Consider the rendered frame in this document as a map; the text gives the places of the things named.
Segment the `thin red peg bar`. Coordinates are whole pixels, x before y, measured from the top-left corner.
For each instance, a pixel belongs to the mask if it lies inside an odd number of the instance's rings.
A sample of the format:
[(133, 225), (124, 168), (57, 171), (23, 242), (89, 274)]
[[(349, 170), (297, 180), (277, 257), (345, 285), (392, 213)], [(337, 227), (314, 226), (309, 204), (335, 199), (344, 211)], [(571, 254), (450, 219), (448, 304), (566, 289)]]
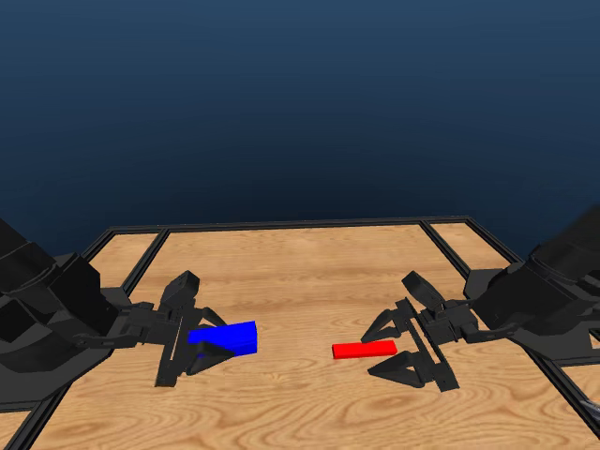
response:
[(372, 342), (336, 343), (332, 345), (334, 359), (355, 359), (379, 356), (391, 356), (398, 352), (393, 340)]

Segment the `blue hollow socket block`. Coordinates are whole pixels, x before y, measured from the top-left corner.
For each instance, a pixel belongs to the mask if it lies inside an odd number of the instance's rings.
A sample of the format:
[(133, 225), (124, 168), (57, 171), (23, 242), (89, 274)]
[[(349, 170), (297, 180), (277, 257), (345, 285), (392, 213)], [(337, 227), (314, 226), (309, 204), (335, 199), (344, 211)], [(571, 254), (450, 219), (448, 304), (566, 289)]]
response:
[(258, 351), (258, 330), (256, 323), (250, 321), (196, 328), (188, 332), (188, 344), (203, 341), (232, 351), (235, 356), (253, 354)]

